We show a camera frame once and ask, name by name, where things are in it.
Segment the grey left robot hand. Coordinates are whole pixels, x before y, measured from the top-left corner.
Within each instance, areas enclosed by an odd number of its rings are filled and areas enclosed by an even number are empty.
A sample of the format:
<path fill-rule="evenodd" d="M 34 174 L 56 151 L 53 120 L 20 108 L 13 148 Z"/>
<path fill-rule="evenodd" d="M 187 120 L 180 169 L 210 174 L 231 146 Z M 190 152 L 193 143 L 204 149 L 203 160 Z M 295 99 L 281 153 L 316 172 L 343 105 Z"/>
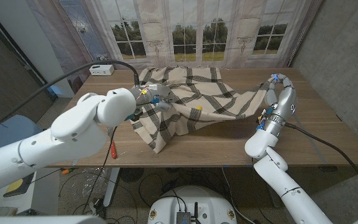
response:
<path fill-rule="evenodd" d="M 161 112 L 172 109 L 173 93 L 169 86 L 147 84 L 135 86 L 129 91 L 134 95 L 137 109 L 146 105 L 154 105 L 155 109 Z"/>

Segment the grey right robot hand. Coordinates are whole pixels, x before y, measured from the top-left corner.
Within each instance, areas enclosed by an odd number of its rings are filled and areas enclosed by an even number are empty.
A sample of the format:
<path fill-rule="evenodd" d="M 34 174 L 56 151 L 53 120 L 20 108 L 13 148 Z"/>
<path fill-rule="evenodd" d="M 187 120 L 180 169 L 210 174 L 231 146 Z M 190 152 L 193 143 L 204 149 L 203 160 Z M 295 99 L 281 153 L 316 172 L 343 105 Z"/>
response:
<path fill-rule="evenodd" d="M 263 110 L 258 128 L 278 137 L 296 109 L 297 95 L 292 81 L 281 73 L 271 74 L 265 103 L 268 108 Z"/>

